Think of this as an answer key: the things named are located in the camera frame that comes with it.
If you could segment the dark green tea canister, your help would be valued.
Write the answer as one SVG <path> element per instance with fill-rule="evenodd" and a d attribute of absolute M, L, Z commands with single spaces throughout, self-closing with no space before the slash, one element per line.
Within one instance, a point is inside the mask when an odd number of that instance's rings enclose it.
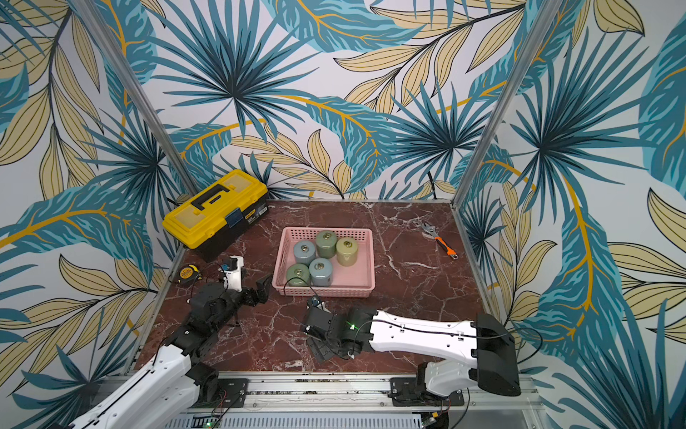
<path fill-rule="evenodd" d="M 311 285 L 309 266 L 296 263 L 290 266 L 286 273 L 287 287 L 308 287 Z"/>

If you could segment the pink perforated plastic basket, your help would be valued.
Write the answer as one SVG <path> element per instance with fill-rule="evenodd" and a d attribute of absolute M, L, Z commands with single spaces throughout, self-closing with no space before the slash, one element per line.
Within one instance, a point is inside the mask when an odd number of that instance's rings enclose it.
<path fill-rule="evenodd" d="M 332 259 L 332 285 L 314 287 L 322 297 L 367 298 L 375 288 L 373 232 L 365 228 L 334 227 L 286 227 L 282 230 L 280 247 L 273 273 L 273 288 L 282 296 L 313 295 L 307 286 L 287 284 L 287 271 L 296 263 L 294 248 L 299 241 L 315 242 L 319 232 L 335 232 L 339 239 L 350 238 L 357 242 L 357 261 L 352 266 L 342 266 Z"/>

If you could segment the blue tea canister front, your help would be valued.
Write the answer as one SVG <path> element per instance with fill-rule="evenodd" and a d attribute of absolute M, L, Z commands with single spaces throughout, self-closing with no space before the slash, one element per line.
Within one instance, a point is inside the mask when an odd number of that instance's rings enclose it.
<path fill-rule="evenodd" d="M 318 257 L 309 265 L 311 284 L 314 287 L 330 287 L 332 285 L 333 265 L 330 259 Z"/>

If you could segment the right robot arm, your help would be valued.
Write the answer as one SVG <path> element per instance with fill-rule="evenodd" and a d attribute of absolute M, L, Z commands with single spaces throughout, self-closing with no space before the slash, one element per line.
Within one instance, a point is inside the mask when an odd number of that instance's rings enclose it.
<path fill-rule="evenodd" d="M 521 394 L 516 342 L 496 318 L 434 322 L 353 307 L 335 314 L 322 306 L 307 309 L 302 332 L 317 359 L 354 359 L 363 352 L 407 352 L 439 359 L 418 366 L 419 393 L 447 398 L 477 387 L 505 397 Z"/>

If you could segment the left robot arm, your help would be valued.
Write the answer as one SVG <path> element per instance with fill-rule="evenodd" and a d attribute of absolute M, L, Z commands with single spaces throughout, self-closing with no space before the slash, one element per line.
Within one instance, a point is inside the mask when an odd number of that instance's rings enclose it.
<path fill-rule="evenodd" d="M 67 428 L 162 428 L 197 402 L 209 402 L 218 371 L 203 363 L 219 333 L 242 307 L 269 300 L 273 277 L 239 291 L 207 283 L 190 298 L 190 311 L 135 375 Z"/>

